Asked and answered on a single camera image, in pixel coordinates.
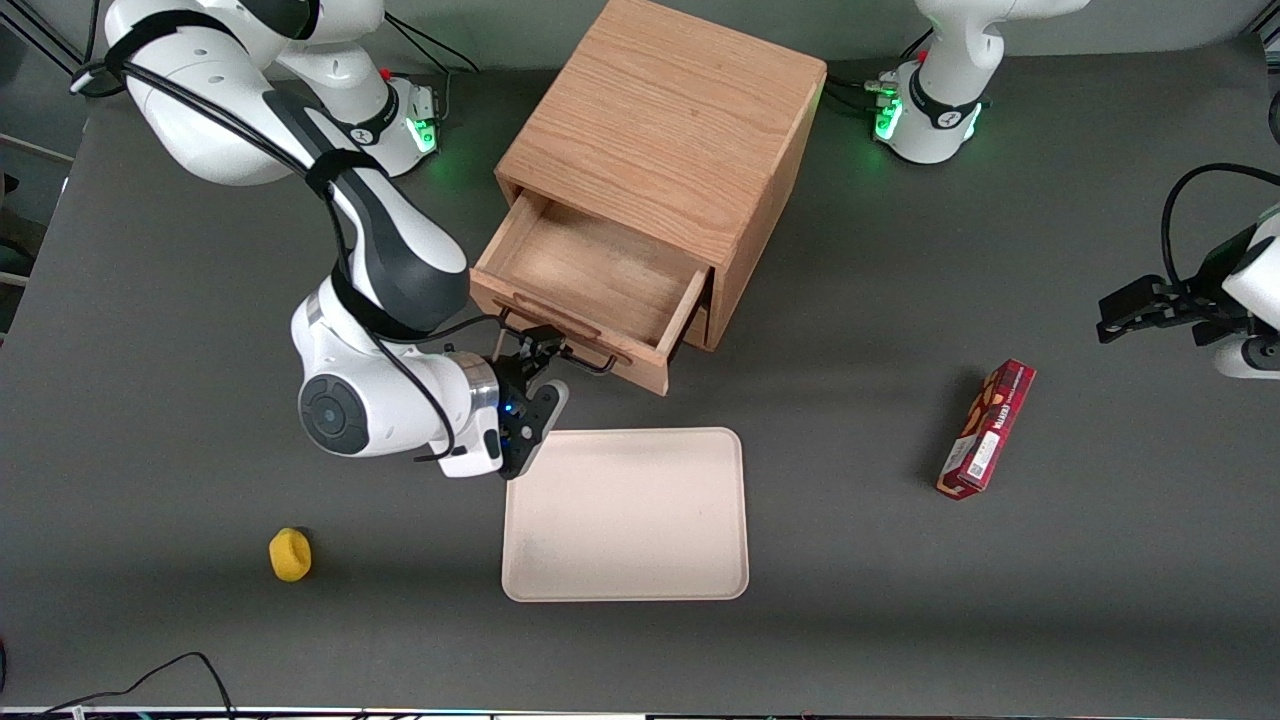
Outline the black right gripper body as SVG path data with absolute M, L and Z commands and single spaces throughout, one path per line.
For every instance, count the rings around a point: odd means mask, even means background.
M 516 352 L 494 359 L 499 384 L 498 423 L 500 427 L 544 427 L 547 410 L 538 402 L 535 379 L 547 369 L 541 355 Z

